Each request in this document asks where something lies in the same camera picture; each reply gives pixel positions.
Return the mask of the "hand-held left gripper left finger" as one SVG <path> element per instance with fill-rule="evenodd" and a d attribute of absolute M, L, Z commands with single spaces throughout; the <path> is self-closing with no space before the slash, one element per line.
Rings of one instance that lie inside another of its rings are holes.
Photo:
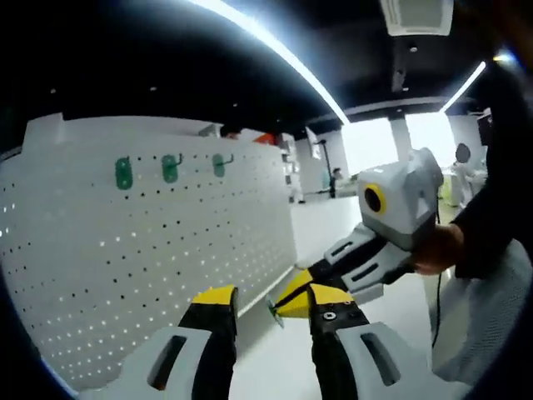
<path fill-rule="evenodd" d="M 96 399 L 227 399 L 237 360 L 233 285 L 196 295 L 176 326 L 155 332 L 122 362 Z"/>

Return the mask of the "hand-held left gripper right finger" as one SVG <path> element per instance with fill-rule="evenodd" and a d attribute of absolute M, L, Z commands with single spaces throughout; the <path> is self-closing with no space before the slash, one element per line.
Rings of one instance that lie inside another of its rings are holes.
<path fill-rule="evenodd" d="M 440 399 L 423 355 L 382 322 L 371 323 L 336 287 L 306 290 L 311 357 L 323 399 Z"/>

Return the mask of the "person's right hand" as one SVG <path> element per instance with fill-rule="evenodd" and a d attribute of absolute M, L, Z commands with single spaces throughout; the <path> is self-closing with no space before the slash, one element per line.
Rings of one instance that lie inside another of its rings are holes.
<path fill-rule="evenodd" d="M 465 255 L 464 235 L 451 223 L 435 230 L 413 251 L 410 263 L 417 273 L 431 276 L 443 273 L 459 263 Z"/>

